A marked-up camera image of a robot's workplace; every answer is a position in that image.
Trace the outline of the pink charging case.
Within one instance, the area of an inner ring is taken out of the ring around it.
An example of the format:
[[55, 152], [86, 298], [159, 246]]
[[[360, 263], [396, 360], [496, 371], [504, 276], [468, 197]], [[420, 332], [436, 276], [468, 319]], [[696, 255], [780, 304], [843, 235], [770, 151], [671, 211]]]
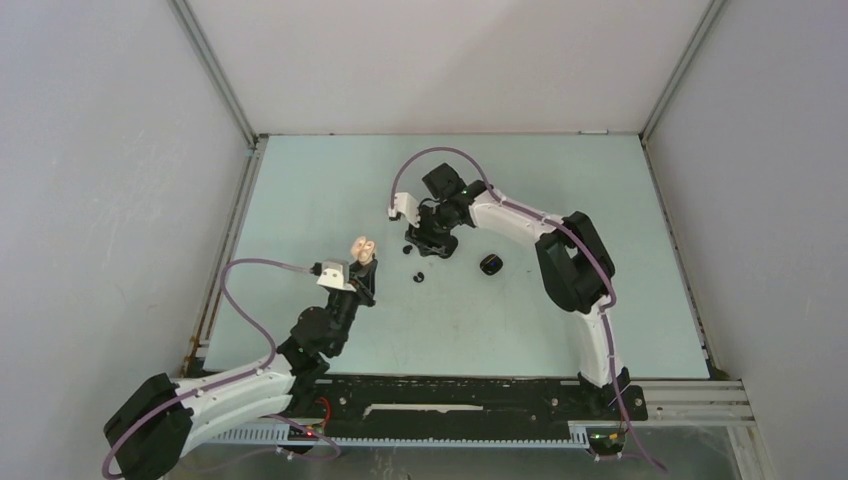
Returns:
[[375, 259], [376, 247], [377, 244], [374, 240], [360, 236], [353, 242], [350, 253], [357, 263], [367, 265]]

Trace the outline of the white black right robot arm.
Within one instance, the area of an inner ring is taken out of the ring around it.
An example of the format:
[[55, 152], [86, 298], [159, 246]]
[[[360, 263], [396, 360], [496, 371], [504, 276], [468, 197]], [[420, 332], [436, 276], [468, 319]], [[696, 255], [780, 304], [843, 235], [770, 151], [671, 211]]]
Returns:
[[583, 408], [596, 418], [610, 416], [622, 403], [629, 375], [617, 356], [606, 315], [616, 303], [611, 282], [615, 267], [591, 219], [579, 211], [551, 216], [512, 200], [485, 179], [468, 184], [446, 163], [422, 181], [430, 193], [423, 200], [391, 188], [389, 219], [407, 221], [405, 238], [422, 256], [451, 257], [459, 244], [452, 232], [459, 226], [532, 247], [548, 297], [579, 319]]

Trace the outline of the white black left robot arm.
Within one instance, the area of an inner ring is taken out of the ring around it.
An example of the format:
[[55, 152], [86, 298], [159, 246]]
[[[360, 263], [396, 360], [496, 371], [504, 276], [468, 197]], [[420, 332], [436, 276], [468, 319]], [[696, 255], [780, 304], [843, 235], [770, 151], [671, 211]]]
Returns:
[[328, 293], [308, 307], [276, 343], [247, 312], [235, 309], [269, 344], [260, 359], [206, 377], [146, 379], [103, 427], [110, 446], [105, 479], [159, 479], [205, 441], [242, 423], [283, 412], [304, 416], [316, 403], [315, 383], [349, 339], [357, 310], [375, 305], [378, 261], [325, 260], [302, 271]]

